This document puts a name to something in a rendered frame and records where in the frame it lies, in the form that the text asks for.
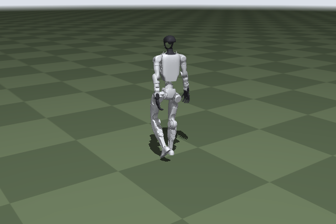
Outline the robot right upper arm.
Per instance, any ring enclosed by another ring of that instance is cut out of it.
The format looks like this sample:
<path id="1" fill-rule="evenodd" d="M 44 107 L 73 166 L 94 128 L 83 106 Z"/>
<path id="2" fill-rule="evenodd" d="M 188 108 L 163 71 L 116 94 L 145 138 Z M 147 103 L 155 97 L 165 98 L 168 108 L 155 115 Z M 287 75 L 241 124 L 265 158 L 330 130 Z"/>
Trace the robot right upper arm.
<path id="1" fill-rule="evenodd" d="M 186 57 L 182 54 L 179 54 L 180 57 L 181 57 L 181 61 L 180 61 L 180 65 L 181 65 L 181 69 L 182 71 L 180 71 L 181 73 L 181 77 L 186 77 L 187 76 L 187 72 L 186 72 L 186 69 L 187 69 L 187 66 L 186 66 Z"/>

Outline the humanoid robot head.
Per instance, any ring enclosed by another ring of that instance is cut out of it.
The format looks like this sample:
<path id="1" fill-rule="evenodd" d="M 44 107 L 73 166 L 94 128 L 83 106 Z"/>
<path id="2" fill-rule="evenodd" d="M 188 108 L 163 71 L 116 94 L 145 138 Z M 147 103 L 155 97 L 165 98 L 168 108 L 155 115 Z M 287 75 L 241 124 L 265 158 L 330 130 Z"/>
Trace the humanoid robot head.
<path id="1" fill-rule="evenodd" d="M 164 47 L 165 47 L 165 49 L 167 49 L 167 55 L 175 55 L 175 53 L 173 52 L 173 44 L 174 44 L 174 42 L 176 42 L 176 39 L 173 37 L 173 36 L 171 36 L 171 35 L 169 35 L 169 36 L 166 36 L 164 39 L 163 39 L 163 41 L 164 41 Z M 171 47 L 170 48 L 167 48 L 166 47 L 166 45 L 165 45 L 165 43 L 166 42 L 168 42 L 168 44 L 171 44 Z"/>

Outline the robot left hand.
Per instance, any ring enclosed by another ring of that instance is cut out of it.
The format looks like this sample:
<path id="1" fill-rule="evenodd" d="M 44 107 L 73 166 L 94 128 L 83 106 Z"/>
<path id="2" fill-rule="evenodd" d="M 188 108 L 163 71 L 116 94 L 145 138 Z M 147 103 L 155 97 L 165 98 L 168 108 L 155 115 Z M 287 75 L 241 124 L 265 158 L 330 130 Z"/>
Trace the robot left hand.
<path id="1" fill-rule="evenodd" d="M 157 105 L 157 107 L 158 107 L 159 110 L 164 110 L 164 109 L 160 108 L 159 98 L 160 98 L 159 94 L 157 93 L 156 97 L 155 97 L 156 105 Z"/>

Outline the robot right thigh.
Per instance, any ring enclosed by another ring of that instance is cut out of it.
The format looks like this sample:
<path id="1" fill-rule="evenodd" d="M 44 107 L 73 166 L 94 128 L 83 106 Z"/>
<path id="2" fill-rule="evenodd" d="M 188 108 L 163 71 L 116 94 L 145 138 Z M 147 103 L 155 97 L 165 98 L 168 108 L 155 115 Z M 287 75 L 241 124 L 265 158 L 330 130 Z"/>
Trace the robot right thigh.
<path id="1" fill-rule="evenodd" d="M 175 116 L 178 108 L 178 103 L 181 101 L 181 96 L 176 92 L 175 98 L 169 100 L 168 104 L 168 127 L 174 129 L 176 127 Z"/>

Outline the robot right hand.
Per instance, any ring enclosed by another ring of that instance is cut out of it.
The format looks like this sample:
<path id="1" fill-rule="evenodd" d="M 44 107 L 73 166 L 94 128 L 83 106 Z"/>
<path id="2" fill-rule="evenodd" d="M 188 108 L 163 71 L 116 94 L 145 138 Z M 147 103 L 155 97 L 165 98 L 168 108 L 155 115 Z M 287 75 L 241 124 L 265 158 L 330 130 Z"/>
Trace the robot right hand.
<path id="1" fill-rule="evenodd" d="M 190 101 L 189 88 L 187 88 L 187 91 L 184 91 L 184 93 L 183 93 L 183 95 L 181 97 L 183 97 L 183 96 L 184 96 L 183 101 L 185 100 L 184 103 L 189 103 L 189 101 Z"/>

